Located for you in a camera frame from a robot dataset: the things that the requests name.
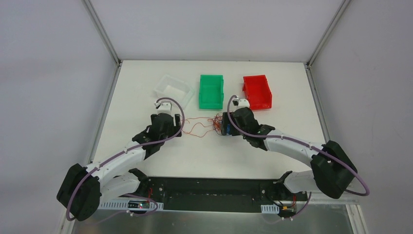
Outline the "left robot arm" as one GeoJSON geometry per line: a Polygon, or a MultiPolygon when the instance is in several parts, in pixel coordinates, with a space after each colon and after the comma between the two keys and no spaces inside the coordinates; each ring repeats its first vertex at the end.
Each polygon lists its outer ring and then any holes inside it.
{"type": "Polygon", "coordinates": [[[181,137],[184,114],[152,114],[151,124],[135,135],[124,149],[97,163],[75,164],[69,168],[56,195],[66,208],[68,221],[89,218],[98,206],[121,195],[143,197],[149,185],[137,165],[157,153],[164,143],[181,137]]]}

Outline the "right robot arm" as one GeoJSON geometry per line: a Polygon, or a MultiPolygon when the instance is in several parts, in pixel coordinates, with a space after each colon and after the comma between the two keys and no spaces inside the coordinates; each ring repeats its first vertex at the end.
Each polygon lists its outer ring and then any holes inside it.
{"type": "Polygon", "coordinates": [[[242,136],[252,147],[280,153],[310,167],[309,171],[286,172],[278,180],[276,192],[284,200],[298,192],[313,191],[338,199],[357,173],[355,165],[337,142],[312,143],[294,138],[273,126],[259,124],[247,107],[224,112],[221,132],[242,136]]]}

